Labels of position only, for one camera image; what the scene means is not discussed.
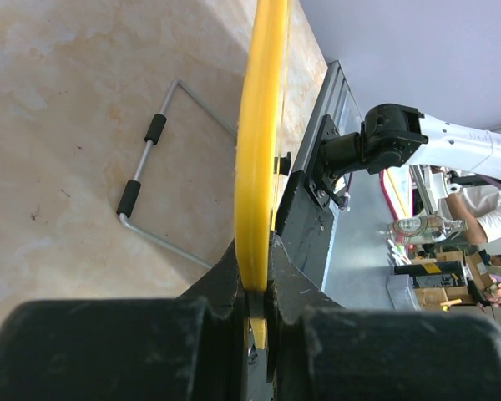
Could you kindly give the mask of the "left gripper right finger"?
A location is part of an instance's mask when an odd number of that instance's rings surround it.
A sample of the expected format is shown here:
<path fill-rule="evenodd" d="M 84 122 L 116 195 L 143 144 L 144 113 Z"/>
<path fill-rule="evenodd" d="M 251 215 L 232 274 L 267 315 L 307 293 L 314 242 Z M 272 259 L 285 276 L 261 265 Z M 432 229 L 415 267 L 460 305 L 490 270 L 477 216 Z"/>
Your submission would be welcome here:
<path fill-rule="evenodd" d="M 501 327 L 472 314 L 358 311 L 270 240 L 268 374 L 276 400 L 501 400 Z"/>

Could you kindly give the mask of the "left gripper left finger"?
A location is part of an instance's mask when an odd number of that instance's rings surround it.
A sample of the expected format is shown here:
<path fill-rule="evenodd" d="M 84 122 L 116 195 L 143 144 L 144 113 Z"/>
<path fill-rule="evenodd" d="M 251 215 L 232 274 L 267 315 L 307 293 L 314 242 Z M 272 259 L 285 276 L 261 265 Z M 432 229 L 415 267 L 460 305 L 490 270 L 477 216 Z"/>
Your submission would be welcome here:
<path fill-rule="evenodd" d="M 243 400 L 247 333 L 233 247 L 175 298 L 25 302 L 0 327 L 0 400 Z"/>

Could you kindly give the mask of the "yellow framed whiteboard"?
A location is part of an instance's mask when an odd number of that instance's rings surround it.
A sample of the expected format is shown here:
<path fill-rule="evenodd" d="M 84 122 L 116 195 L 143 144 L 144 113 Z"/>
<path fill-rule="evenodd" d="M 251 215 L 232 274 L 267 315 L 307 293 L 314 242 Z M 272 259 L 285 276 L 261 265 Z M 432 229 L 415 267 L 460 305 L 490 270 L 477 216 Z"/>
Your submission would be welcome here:
<path fill-rule="evenodd" d="M 126 183 L 117 215 L 120 223 L 178 255 L 207 267 L 200 257 L 136 226 L 130 217 L 138 199 L 140 177 L 150 151 L 164 130 L 175 90 L 183 89 L 210 117 L 235 136 L 235 186 L 233 226 L 235 259 L 245 300 L 245 322 L 251 325 L 255 344 L 267 346 L 265 295 L 270 264 L 270 237 L 275 230 L 276 202 L 281 173 L 281 92 L 287 85 L 291 35 L 290 1 L 259 1 L 251 32 L 250 48 L 240 98 L 237 126 L 224 121 L 184 81 L 172 82 L 161 109 L 153 116 L 144 137 L 145 146 L 134 176 Z"/>

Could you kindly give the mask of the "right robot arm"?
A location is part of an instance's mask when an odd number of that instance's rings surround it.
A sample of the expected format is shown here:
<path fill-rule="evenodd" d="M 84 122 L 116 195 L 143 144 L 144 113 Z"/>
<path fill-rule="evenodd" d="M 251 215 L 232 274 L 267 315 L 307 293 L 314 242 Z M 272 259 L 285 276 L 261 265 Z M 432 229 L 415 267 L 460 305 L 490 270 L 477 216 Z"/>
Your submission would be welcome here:
<path fill-rule="evenodd" d="M 501 182 L 500 1 L 308 1 L 360 127 L 320 148 L 329 171 L 439 165 Z"/>

